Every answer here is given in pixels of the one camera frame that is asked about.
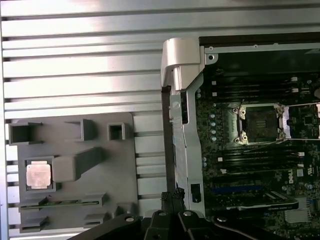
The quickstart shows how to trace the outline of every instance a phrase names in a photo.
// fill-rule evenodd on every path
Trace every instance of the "blue pcie slot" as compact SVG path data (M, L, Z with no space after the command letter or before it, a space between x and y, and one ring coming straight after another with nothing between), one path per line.
M261 185L251 185L251 186L228 186L220 188L211 188L214 194L228 194L228 193L239 193L252 190L261 190L263 187Z

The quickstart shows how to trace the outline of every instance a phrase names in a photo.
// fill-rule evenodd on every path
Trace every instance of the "screw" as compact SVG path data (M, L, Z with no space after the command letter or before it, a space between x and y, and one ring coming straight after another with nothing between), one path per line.
M308 189L308 190L311 190L311 189L314 188L314 186L312 186L311 184L308 184L308 183L306 183L304 186L305 186L305 188Z
M135 219L133 217L128 217L125 219L127 222L133 222Z
M225 223L228 219L226 219L225 217L223 217L223 216L218 216L217 218L216 218L220 223Z
M183 213L183 215L186 216L186 217L190 217L190 216L192 215L192 212L190 212L190 211L185 211L185 212Z
M174 103L172 103L172 108L174 108L174 109L180 108L180 103L175 101Z

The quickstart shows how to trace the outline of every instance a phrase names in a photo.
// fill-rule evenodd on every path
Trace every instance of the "capacitor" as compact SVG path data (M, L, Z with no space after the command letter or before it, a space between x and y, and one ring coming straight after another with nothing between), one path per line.
M306 189L308 189L308 190L311 190L311 189L314 188L314 186L313 186L312 184L309 184L309 183L306 183L306 184L304 185L304 187L305 187Z

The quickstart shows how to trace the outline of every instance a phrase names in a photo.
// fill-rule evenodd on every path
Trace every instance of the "computer motherboard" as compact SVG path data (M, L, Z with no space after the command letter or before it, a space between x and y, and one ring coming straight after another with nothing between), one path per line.
M206 217L237 216L288 239L320 236L317 73L228 75L195 94Z

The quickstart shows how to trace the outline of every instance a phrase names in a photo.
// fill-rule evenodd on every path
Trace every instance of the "cpu socket cover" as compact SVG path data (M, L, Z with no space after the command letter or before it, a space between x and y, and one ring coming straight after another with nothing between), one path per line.
M282 106L278 103L246 104L233 108L238 115L239 137L234 142L240 145L259 145L285 138L281 131Z

